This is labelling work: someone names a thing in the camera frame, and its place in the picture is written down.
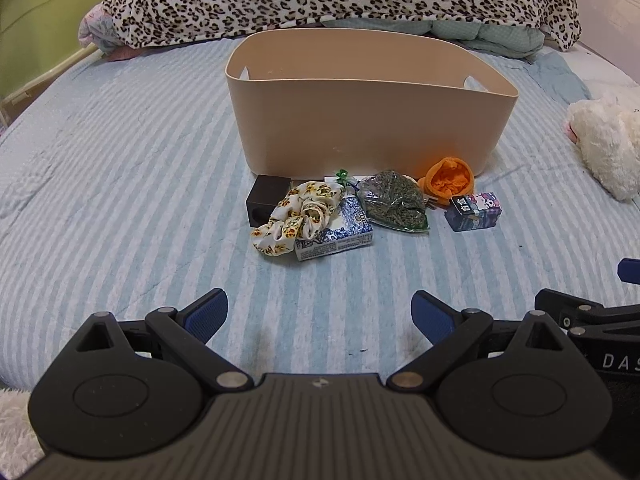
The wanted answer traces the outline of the small purple blue box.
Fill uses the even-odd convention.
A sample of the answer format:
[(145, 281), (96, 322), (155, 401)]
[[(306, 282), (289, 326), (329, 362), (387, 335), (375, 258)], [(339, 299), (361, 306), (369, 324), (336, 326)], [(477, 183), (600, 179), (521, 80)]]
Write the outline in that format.
[(494, 193), (454, 196), (445, 218), (454, 232), (468, 232), (493, 228), (502, 214), (502, 207)]

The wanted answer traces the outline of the orange fabric pouch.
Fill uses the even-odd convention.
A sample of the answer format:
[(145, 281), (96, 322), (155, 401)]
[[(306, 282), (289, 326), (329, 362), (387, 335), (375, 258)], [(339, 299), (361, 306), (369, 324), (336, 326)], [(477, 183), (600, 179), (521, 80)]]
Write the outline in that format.
[(448, 206), (456, 196), (474, 192), (475, 178), (470, 166), (457, 157), (445, 157), (431, 166), (418, 181), (419, 188), (440, 206)]

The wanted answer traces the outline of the blue white patterned box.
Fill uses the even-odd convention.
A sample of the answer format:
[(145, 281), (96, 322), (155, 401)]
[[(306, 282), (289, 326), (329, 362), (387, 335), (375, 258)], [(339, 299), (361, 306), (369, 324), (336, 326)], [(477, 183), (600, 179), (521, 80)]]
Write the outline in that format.
[(298, 240), (295, 255), (307, 261), (346, 252), (372, 243), (373, 228), (356, 196), (342, 198), (328, 226), (313, 240)]

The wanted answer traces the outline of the small black cube box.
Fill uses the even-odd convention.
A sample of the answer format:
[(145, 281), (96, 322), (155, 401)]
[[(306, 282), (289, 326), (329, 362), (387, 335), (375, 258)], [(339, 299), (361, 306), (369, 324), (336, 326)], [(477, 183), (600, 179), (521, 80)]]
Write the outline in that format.
[(277, 204), (290, 190), (291, 180), (284, 177), (256, 177), (246, 203), (248, 223), (252, 228), (266, 224)]

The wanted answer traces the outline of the white plush toy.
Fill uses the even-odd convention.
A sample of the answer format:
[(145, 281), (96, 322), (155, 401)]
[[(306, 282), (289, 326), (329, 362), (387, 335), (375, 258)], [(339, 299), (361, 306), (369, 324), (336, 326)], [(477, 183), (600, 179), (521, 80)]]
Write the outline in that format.
[(616, 200), (639, 196), (639, 109), (612, 96), (580, 100), (567, 109), (567, 131), (582, 161)]

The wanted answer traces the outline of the white fluffy rug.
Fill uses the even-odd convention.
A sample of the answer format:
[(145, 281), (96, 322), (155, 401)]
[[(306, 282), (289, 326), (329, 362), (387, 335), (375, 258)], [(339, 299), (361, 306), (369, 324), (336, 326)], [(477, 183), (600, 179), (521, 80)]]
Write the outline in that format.
[(30, 393), (1, 390), (0, 469), (6, 479), (17, 479), (43, 458), (43, 450), (28, 418)]

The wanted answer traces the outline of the striped light blue bedsheet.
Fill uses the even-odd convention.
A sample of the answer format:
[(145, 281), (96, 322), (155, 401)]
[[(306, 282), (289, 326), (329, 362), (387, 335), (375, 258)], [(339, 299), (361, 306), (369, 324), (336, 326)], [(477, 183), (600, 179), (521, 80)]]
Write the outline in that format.
[(564, 133), (565, 108), (532, 63), (492, 58), (520, 97), (477, 186), (492, 229), (378, 229), (370, 246), (308, 262), (250, 244), (245, 162), (224, 68), (231, 41), (120, 63), (93, 55), (1, 138), (1, 377), (29, 389), (86, 317), (143, 318), (224, 289), (214, 349), (252, 375), (388, 374), (426, 343), (410, 320), (425, 289), (519, 318), (553, 288), (634, 304), (616, 268), (639, 253), (639, 207), (613, 200)]

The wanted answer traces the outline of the sunflower print fabric scrunchie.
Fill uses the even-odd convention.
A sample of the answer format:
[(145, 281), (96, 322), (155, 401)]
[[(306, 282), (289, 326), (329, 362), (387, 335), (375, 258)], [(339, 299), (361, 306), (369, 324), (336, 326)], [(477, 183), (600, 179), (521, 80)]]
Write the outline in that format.
[(308, 181), (291, 188), (269, 220), (250, 233), (254, 248), (264, 256), (280, 257), (292, 252), (299, 240), (314, 240), (329, 225), (342, 195), (338, 183)]

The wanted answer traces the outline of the teal green quilt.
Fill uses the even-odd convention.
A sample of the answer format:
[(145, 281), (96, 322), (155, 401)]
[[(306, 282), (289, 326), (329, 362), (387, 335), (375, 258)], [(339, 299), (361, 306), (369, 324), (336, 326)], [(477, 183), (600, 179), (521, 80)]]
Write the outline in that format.
[(344, 18), (326, 21), (326, 27), (382, 30), (416, 36), (433, 36), (471, 50), (506, 58), (529, 58), (544, 46), (546, 37), (536, 28), (457, 21), (395, 21), (379, 18)]

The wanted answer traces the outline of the beige plastic storage basket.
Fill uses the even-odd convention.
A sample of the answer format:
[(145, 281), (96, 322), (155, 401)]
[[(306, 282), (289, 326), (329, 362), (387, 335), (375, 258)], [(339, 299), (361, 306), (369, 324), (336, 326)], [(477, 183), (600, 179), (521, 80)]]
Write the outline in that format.
[(518, 100), (470, 51), (379, 30), (258, 32), (226, 77), (250, 170), (293, 180), (340, 169), (420, 178), (446, 157), (479, 174)]

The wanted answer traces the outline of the pink floral pillow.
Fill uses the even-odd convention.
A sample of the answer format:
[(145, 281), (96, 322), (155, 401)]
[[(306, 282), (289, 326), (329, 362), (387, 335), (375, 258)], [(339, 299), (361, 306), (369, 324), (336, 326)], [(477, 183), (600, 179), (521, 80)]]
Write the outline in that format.
[(122, 46), (122, 40), (115, 32), (112, 17), (104, 11), (101, 3), (82, 18), (77, 36), (81, 47), (93, 44), (103, 53), (112, 53)]

